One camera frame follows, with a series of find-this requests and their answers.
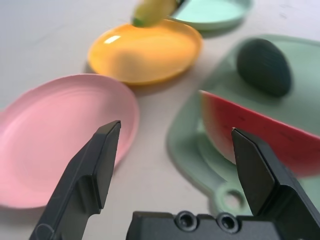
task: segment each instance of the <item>green cutting board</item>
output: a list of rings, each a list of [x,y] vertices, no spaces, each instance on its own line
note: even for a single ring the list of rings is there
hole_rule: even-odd
[[[271,41],[287,58],[293,75],[290,94],[283,98],[274,98],[259,92],[240,78],[236,70],[236,56],[247,40],[229,52],[200,89],[320,136],[320,42],[280,35],[262,35],[257,38]],[[226,163],[223,162],[226,159],[215,149],[206,148],[207,152],[212,152],[208,157],[201,148],[202,143],[199,143],[203,141],[203,137],[199,137],[199,121],[200,95],[196,91],[170,127],[167,136],[168,150],[176,166],[205,190],[211,203],[218,205],[214,209],[230,212],[219,204],[223,197],[219,187],[223,186],[226,180],[234,182],[234,179],[237,179],[237,171],[234,171],[236,166],[232,170],[229,165],[229,169],[224,171]],[[313,204],[320,210],[320,177],[303,178],[299,181]]]

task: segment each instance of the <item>plastic plate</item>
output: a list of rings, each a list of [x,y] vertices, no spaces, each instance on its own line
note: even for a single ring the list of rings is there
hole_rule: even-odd
[[[121,120],[118,164],[139,125],[137,101],[125,85],[80,74],[22,95],[0,116],[0,205],[46,205],[72,157],[100,126],[115,120]]]

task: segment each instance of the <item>mint green plate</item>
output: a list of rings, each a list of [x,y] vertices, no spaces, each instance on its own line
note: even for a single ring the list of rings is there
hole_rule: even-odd
[[[252,0],[186,0],[171,16],[200,31],[229,28],[248,14]]]
[[[201,89],[320,135],[320,43],[279,35],[258,37],[274,43],[286,56],[294,78],[294,86],[289,95],[281,99],[264,95],[239,77],[236,71],[236,55],[243,42],[230,51]],[[235,179],[236,176],[232,177],[232,171],[234,174],[236,171],[230,166],[225,173],[221,171],[224,167],[220,163],[225,159],[217,151],[215,151],[217,154],[211,153],[212,157],[209,160],[205,155],[202,156],[204,151],[198,148],[199,121],[201,121],[200,95],[195,92],[170,127],[167,136],[168,150],[176,166],[197,186],[205,190],[211,198],[211,203],[217,204],[216,193],[219,192],[219,187],[226,180]],[[320,191],[318,191],[320,176],[303,178],[299,181],[313,204],[320,210]],[[221,205],[215,209],[225,211]]]

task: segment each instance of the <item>yellow banana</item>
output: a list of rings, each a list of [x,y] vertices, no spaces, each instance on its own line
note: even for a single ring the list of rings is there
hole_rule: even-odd
[[[177,0],[143,0],[134,11],[132,25],[152,27],[172,14],[177,7]]]

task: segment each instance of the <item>screw hole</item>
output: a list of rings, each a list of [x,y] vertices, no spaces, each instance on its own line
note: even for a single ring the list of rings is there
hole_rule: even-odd
[[[237,219],[229,213],[221,213],[216,220],[219,227],[229,234],[235,234],[239,231]]]
[[[235,227],[234,220],[229,216],[223,217],[221,219],[221,222],[226,229],[233,229]]]
[[[185,232],[192,232],[197,228],[198,220],[189,211],[181,211],[174,219],[177,227]]]

